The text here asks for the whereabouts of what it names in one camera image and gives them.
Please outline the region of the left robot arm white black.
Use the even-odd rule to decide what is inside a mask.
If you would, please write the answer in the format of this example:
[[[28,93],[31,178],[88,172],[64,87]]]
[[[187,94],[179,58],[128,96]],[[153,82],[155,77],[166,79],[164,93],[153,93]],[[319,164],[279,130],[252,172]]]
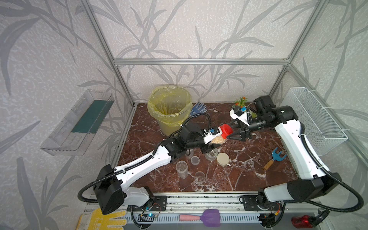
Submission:
[[[84,186],[77,195],[85,203],[97,203],[104,215],[123,205],[142,207],[153,199],[147,187],[132,187],[137,180],[155,169],[181,158],[187,150],[211,151],[211,141],[222,135],[221,128],[201,129],[187,118],[181,127],[159,142],[154,150],[130,163],[113,168],[104,166],[95,181]]]

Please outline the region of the red jar lid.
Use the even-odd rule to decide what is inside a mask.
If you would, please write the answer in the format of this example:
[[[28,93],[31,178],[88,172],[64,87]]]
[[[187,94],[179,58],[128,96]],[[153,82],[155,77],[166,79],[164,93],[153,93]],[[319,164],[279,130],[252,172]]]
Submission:
[[[223,139],[226,139],[230,134],[233,133],[233,129],[227,124],[219,126],[219,129],[221,130],[221,136]]]

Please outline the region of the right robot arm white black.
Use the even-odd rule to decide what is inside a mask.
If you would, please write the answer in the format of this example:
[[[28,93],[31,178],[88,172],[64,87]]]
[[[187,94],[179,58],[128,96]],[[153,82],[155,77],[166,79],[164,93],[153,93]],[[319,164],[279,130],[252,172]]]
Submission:
[[[238,130],[230,134],[228,139],[246,141],[254,131],[273,128],[282,140],[287,157],[298,175],[297,180],[259,190],[257,205],[260,208],[266,209],[278,201],[306,202],[329,211],[350,213],[364,206],[363,197],[344,183],[338,173],[330,172],[319,158],[307,139],[305,125],[291,106],[277,107],[270,96],[255,99],[254,105],[257,114],[255,118],[252,118],[249,108],[241,109],[238,105],[232,108],[230,116],[237,123]],[[337,185],[353,194],[357,204],[348,208],[334,208],[313,201],[328,194]]]

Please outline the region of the clear oatmeal jar small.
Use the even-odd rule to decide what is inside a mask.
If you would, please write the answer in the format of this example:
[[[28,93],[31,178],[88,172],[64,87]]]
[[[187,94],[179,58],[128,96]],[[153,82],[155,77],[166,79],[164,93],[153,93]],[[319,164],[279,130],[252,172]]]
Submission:
[[[191,149],[188,149],[188,150],[186,151],[186,157],[187,157],[188,159],[191,159],[193,156],[194,156],[194,151],[193,151],[193,150],[191,150]]]

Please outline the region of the clear oatmeal jar tall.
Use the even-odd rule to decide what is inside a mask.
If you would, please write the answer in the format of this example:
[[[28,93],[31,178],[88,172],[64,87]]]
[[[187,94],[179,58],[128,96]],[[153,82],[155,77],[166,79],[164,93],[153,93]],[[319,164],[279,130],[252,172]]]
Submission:
[[[189,175],[188,164],[185,161],[179,161],[176,164],[176,171],[180,178],[186,179]]]

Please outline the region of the red lid oatmeal jar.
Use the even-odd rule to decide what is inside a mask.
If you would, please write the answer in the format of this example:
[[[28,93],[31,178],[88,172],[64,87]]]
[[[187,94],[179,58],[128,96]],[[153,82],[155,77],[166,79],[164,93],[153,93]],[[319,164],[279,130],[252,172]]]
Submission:
[[[211,143],[212,143],[212,144],[220,144],[220,145],[222,145],[222,144],[224,144],[226,141],[227,141],[227,140],[226,140],[226,139],[224,139],[224,138],[222,137],[222,135],[218,134],[218,135],[215,135],[215,136],[213,137],[213,139],[211,140]]]

